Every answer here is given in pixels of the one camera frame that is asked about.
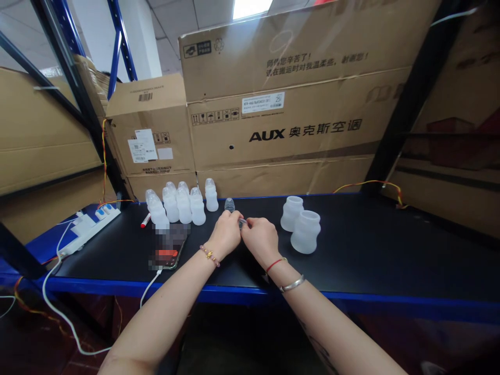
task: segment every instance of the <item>person's left hand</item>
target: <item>person's left hand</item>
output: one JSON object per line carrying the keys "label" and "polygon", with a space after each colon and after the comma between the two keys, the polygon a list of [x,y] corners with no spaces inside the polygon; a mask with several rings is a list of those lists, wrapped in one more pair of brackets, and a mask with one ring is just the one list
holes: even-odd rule
{"label": "person's left hand", "polygon": [[205,248],[213,252],[218,261],[222,261],[241,241],[238,219],[243,219],[243,215],[239,211],[230,213],[225,210],[205,243]]}

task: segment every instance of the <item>silver bangle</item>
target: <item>silver bangle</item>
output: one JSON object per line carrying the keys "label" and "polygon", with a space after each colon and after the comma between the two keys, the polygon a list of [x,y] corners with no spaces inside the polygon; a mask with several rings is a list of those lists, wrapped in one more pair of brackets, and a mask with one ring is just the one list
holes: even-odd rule
{"label": "silver bangle", "polygon": [[304,277],[304,275],[302,274],[301,275],[301,278],[298,279],[297,281],[294,281],[293,283],[291,283],[290,285],[287,285],[287,286],[280,286],[280,291],[281,293],[284,293],[286,291],[289,291],[291,289],[294,289],[296,287],[298,287],[299,285],[301,285],[304,281],[306,281],[306,278]]}

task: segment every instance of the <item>hand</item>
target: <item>hand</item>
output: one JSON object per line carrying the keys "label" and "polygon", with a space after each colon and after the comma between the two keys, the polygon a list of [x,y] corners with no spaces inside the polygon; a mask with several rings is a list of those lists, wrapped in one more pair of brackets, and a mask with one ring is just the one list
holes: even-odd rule
{"label": "hand", "polygon": [[230,213],[225,210],[215,223],[214,231],[205,243],[205,248],[212,251],[218,261],[222,261],[240,243],[238,219],[243,219],[239,211]]}
{"label": "hand", "polygon": [[260,266],[267,269],[273,262],[281,258],[278,252],[276,228],[265,218],[247,218],[246,221],[251,228],[247,224],[243,224],[241,237]]}

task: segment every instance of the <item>bracelet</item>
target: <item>bracelet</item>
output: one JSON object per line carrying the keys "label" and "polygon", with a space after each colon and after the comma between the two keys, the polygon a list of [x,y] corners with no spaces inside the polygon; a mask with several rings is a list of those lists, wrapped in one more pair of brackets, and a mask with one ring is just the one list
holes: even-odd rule
{"label": "bracelet", "polygon": [[215,265],[216,265],[217,267],[220,267],[220,263],[219,263],[219,261],[218,261],[218,260],[217,260],[214,256],[212,256],[212,252],[208,251],[208,249],[206,249],[206,248],[205,248],[205,246],[203,246],[203,245],[200,245],[200,246],[199,246],[199,249],[200,249],[200,250],[203,250],[203,251],[205,252],[205,254],[207,254],[207,259],[211,259],[211,260],[213,260],[213,261],[214,261],[214,263],[215,263]]}
{"label": "bracelet", "polygon": [[294,289],[294,288],[298,287],[299,285],[301,285],[304,281],[306,281],[306,279],[304,278],[304,275],[302,274],[300,279],[298,279],[297,281],[294,281],[290,285],[280,286],[280,291],[281,291],[281,293],[284,293],[286,291]]}
{"label": "bracelet", "polygon": [[288,261],[288,259],[286,259],[285,257],[282,257],[281,259],[278,259],[277,261],[275,261],[272,265],[270,265],[270,266],[267,268],[267,270],[266,270],[266,274],[268,274],[268,273],[269,273],[269,270],[272,268],[272,266],[274,266],[274,265],[275,265],[276,263],[278,263],[278,262],[281,262],[282,260],[286,260],[286,261]]}

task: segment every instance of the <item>red marker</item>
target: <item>red marker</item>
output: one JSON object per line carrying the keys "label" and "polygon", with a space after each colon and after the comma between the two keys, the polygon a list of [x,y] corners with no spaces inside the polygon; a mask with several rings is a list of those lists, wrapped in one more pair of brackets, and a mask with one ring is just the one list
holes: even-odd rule
{"label": "red marker", "polygon": [[141,223],[141,228],[146,228],[147,222],[151,219],[151,214],[147,214],[146,218],[144,221]]}

